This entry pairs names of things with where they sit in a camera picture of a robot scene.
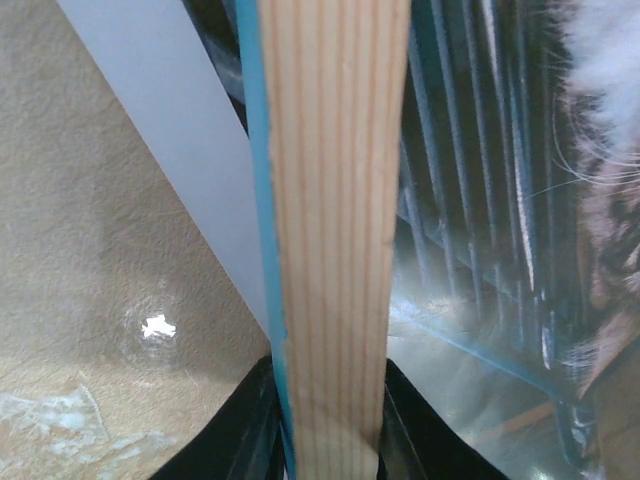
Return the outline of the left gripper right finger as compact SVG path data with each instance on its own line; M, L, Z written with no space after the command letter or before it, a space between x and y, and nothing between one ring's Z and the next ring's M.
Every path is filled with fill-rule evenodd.
M377 477L507 480L447 425L392 360L386 364Z

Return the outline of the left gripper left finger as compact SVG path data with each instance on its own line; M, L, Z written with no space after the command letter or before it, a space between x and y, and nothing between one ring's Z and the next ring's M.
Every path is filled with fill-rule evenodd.
M158 480L283 479L272 359L259 359L214 417L158 470Z

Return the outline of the cat and books photo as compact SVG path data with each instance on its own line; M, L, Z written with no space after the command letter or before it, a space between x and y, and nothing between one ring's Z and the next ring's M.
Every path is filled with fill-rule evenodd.
M236 5L64 1L61 9L268 337ZM634 113L638 3L406 1L387 361L507 479L639 475L639 160L559 109L570 60L611 33L607 102Z

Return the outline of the wooden teal picture frame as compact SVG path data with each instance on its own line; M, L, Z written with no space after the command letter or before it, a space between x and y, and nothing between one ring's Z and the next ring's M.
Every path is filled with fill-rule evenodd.
M373 479L406 1L236 5L268 337L293 479Z

